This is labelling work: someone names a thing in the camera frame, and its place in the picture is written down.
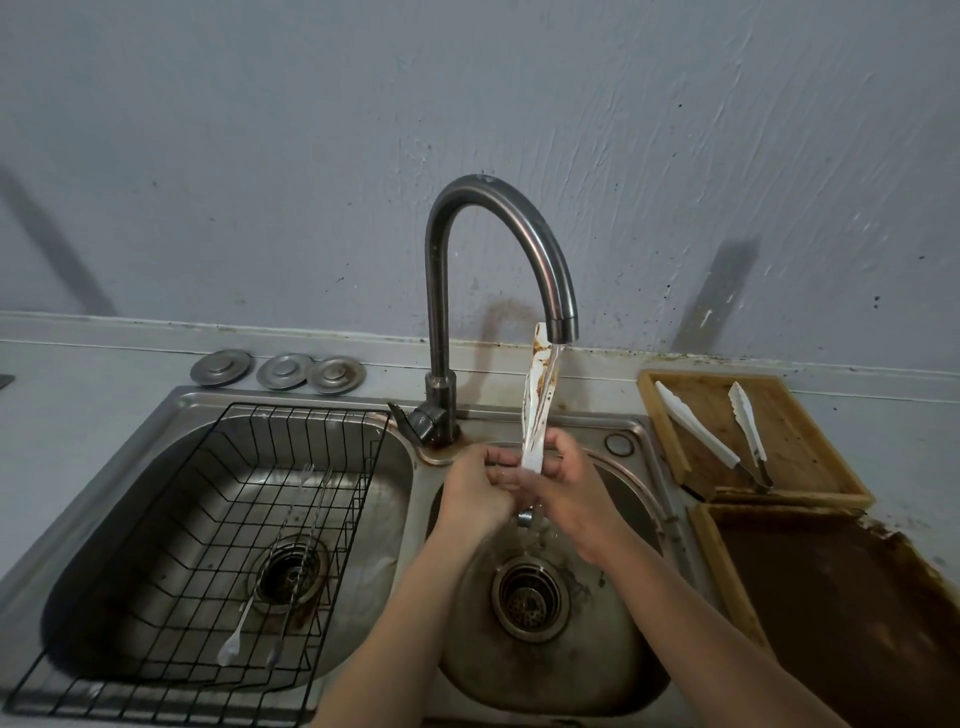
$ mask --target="forearm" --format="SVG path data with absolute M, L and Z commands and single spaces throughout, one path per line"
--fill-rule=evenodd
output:
M 435 530 L 370 635 L 325 693 L 317 728 L 420 725 L 453 596 L 476 543 Z
M 846 725 L 713 610 L 629 528 L 605 540 L 600 565 L 706 724 Z

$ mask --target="countertop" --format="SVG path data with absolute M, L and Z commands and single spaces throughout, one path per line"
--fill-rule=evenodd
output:
M 0 314 L 0 374 L 16 377 L 0 390 L 0 575 L 170 390 L 190 383 L 200 352 L 232 346 L 258 357 L 285 351 L 355 355 L 369 366 L 358 396 L 422 397 L 427 348 L 421 340 Z M 642 366 L 784 376 L 876 496 L 871 515 L 903 531 L 960 584 L 960 489 L 954 483 L 960 376 L 638 352 L 564 356 L 554 406 L 571 411 L 642 414 L 635 385 Z M 519 406 L 529 350 L 457 343 L 451 357 L 461 402 Z M 234 386 L 258 388 L 252 373 Z M 3 725 L 26 722 L 0 716 Z

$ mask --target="person's right hand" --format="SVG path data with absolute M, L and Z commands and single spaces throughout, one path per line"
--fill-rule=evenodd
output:
M 600 473 L 572 435 L 550 427 L 544 442 L 556 447 L 560 457 L 544 458 L 543 474 L 503 469 L 503 481 L 538 497 L 546 517 L 570 537 L 577 553 L 596 564 L 603 542 L 629 526 L 613 505 Z

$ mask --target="hand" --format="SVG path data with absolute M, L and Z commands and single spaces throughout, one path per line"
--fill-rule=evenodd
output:
M 544 458 L 543 474 L 513 468 L 502 472 L 501 482 L 513 483 L 538 497 L 546 517 L 570 537 L 577 553 L 596 564 L 604 540 L 629 526 L 613 505 L 600 473 L 572 435 L 550 427 L 544 442 L 556 447 L 560 457 Z
M 519 452 L 492 445 L 472 445 L 461 452 L 446 474 L 437 528 L 457 533 L 474 546 L 487 538 L 532 501 L 515 485 L 504 484 L 504 473 L 519 464 Z

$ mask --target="wooden tray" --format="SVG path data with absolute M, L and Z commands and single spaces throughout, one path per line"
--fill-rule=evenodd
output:
M 906 537 L 856 509 L 690 520 L 731 622 L 851 726 L 960 724 L 960 608 Z
M 740 456 L 744 467 L 759 477 L 728 397 L 733 383 L 740 382 L 754 408 L 774 489 L 757 493 L 745 476 L 725 467 L 703 443 L 676 426 L 654 386 L 656 381 L 683 400 L 710 432 Z M 860 478 L 776 376 L 647 370 L 640 373 L 636 385 L 674 480 L 703 500 L 863 509 L 874 502 Z

